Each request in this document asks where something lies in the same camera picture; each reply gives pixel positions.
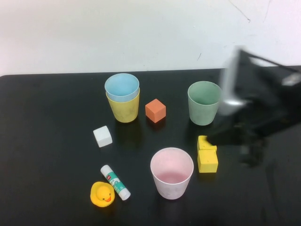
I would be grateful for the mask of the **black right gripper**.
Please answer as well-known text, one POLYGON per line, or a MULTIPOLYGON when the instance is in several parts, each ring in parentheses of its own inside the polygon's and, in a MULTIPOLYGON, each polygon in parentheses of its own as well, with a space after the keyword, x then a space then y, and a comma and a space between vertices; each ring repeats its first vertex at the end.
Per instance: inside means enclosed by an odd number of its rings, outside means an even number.
POLYGON ((208 142, 213 145, 234 145, 235 139, 242 145, 239 158, 242 165, 256 167, 262 163, 268 142, 250 124, 239 122, 233 128, 218 126, 207 134, 208 142))

